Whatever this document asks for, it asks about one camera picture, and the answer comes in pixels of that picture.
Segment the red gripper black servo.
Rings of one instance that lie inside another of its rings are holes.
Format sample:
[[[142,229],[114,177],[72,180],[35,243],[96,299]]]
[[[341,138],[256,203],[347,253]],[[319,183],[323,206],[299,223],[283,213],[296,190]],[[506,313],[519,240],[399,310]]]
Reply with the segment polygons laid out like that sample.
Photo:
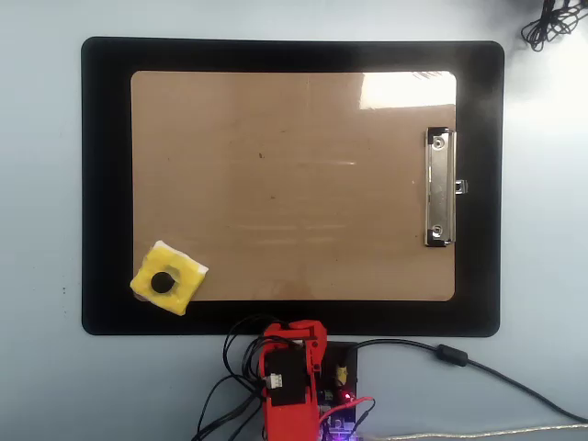
[[[264,330],[262,347],[266,352],[288,350],[306,352],[308,346],[317,341],[327,340],[327,331],[320,321],[302,320],[295,322],[295,329],[304,333],[305,338],[295,338],[294,330],[281,323],[271,323]]]

